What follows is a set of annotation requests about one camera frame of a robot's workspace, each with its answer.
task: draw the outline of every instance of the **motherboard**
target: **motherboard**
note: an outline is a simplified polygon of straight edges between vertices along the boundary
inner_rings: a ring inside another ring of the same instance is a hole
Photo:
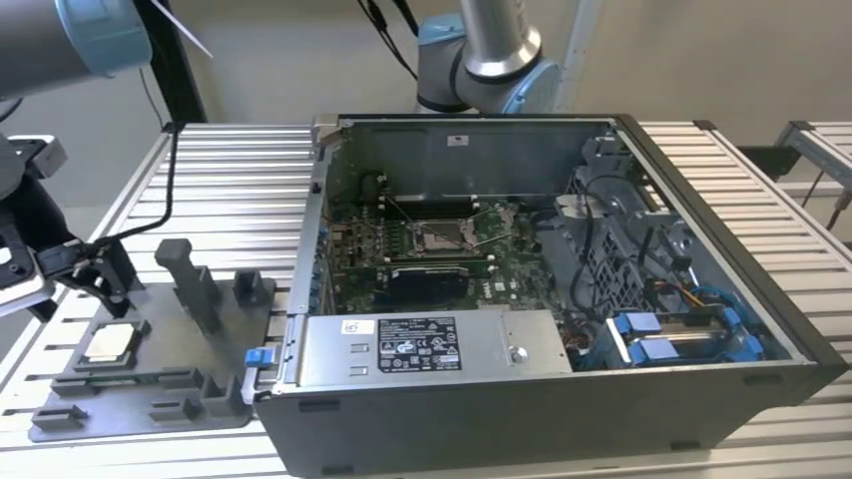
[[[565,308],[522,202],[395,202],[337,208],[338,313]]]

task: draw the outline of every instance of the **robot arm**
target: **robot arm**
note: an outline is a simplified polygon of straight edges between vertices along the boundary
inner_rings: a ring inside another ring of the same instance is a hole
[[[461,16],[429,18],[421,31],[419,111],[543,113],[559,67],[521,0],[462,0]]]
[[[59,88],[151,61],[131,0],[0,2],[0,98]],[[41,180],[65,161],[51,137],[0,133],[0,315],[31,308],[50,319],[54,281],[90,292],[110,312],[127,312],[137,273],[119,243],[93,250],[69,231]]]

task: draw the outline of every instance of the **aluminum extrusion table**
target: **aluminum extrusion table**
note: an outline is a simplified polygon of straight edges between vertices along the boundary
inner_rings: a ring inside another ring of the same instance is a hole
[[[782,288],[852,361],[850,251],[715,130],[693,123],[643,128],[722,216]],[[97,235],[150,222],[163,212],[170,138],[163,136],[114,204]],[[283,311],[311,174],[306,126],[191,125],[181,142],[175,217],[126,240],[146,282],[169,281],[154,251],[165,238],[190,238],[194,262],[217,278],[257,267],[278,281]],[[54,321],[31,324],[0,366],[0,477],[147,478],[287,476],[261,421],[243,429],[63,443],[27,439],[42,406],[98,302],[65,292]],[[270,338],[285,330],[274,317]],[[852,374],[802,406],[758,415],[713,451],[590,459],[390,477],[852,477]]]

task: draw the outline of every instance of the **power supply label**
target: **power supply label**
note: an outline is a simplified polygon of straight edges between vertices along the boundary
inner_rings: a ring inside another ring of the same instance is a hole
[[[382,372],[462,371],[454,317],[379,320]]]

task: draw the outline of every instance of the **white wall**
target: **white wall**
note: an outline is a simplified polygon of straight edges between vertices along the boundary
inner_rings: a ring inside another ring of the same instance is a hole
[[[574,108],[711,120],[771,143],[852,118],[849,0],[605,0]]]
[[[418,44],[390,0],[379,0],[410,63]],[[411,0],[419,20],[457,0]],[[307,123],[318,113],[409,113],[417,84],[357,0],[181,0],[175,12],[211,49],[187,44],[211,121]],[[529,0],[547,54],[562,62],[577,0]]]
[[[149,79],[169,119],[151,73]],[[61,139],[69,162],[46,185],[65,208],[114,202],[161,133],[138,70],[29,97],[0,129]]]

